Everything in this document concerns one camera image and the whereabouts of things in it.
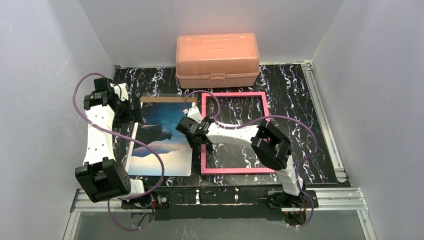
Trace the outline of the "landscape photo print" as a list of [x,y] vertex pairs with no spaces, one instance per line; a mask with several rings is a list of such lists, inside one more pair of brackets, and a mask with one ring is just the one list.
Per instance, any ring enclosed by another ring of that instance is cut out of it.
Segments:
[[[189,177],[193,150],[184,134],[176,130],[183,113],[183,101],[156,101],[141,104],[141,122],[135,123],[131,137],[145,143],[162,159],[165,177]],[[130,142],[125,160],[130,176],[161,176],[162,167],[150,150]]]

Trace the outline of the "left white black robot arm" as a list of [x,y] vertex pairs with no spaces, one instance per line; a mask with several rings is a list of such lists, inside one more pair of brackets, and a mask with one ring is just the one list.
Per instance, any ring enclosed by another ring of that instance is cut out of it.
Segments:
[[87,126],[87,147],[83,164],[75,169],[75,178],[94,202],[114,198],[130,199],[145,193],[141,180],[130,178],[116,161],[113,127],[142,120],[141,103],[130,102],[128,86],[115,84],[106,77],[93,81],[94,91],[83,99]]

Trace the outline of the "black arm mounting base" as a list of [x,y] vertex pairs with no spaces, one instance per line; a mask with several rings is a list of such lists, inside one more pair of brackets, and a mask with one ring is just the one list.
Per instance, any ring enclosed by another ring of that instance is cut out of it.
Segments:
[[159,187],[139,199],[122,201],[121,208],[155,210],[157,221],[177,219],[267,219],[282,220],[294,214],[300,220],[307,210],[318,208],[318,196],[307,190],[299,201],[284,195],[281,185],[224,185]]

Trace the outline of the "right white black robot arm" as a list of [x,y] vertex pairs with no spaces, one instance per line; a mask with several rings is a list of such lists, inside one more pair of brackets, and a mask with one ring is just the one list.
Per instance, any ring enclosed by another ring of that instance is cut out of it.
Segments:
[[294,167],[290,139],[268,120],[242,127],[218,124],[209,117],[196,121],[184,116],[176,130],[185,135],[190,147],[231,144],[251,149],[265,167],[275,172],[285,194],[300,197],[305,191]]

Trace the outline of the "pink wooden picture frame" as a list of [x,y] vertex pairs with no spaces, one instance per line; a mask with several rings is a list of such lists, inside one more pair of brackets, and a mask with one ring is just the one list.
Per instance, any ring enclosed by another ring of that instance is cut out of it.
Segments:
[[[263,115],[269,115],[266,94],[263,91],[257,92],[216,92],[213,93],[218,98],[244,98],[244,97],[260,97],[263,108]],[[244,167],[244,168],[207,168],[207,151],[206,146],[201,146],[200,153],[200,172],[202,175],[253,175],[253,174],[270,174],[275,171],[267,167]]]

